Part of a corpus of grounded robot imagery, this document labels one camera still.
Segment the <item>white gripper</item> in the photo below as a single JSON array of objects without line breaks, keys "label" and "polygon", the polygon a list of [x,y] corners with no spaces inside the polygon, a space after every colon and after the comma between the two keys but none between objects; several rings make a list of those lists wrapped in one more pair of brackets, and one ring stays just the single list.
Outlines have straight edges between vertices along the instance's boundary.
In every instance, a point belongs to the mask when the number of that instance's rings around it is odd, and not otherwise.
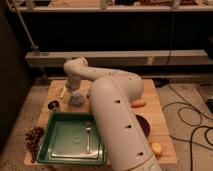
[{"label": "white gripper", "polygon": [[[68,76],[66,81],[66,87],[69,91],[77,91],[80,88],[81,78],[78,76]],[[63,88],[61,92],[61,98],[65,104],[70,101],[71,93],[66,88]]]}]

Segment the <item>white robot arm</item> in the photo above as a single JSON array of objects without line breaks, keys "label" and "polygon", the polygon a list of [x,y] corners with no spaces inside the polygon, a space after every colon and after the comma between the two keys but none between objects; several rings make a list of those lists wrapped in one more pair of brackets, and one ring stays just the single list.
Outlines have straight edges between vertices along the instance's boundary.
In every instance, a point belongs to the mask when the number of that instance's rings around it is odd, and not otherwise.
[{"label": "white robot arm", "polygon": [[162,171],[131,108],[144,91],[141,77],[123,70],[91,67],[83,57],[66,61],[63,68],[69,92],[78,90],[82,79],[92,82],[90,109],[113,170]]}]

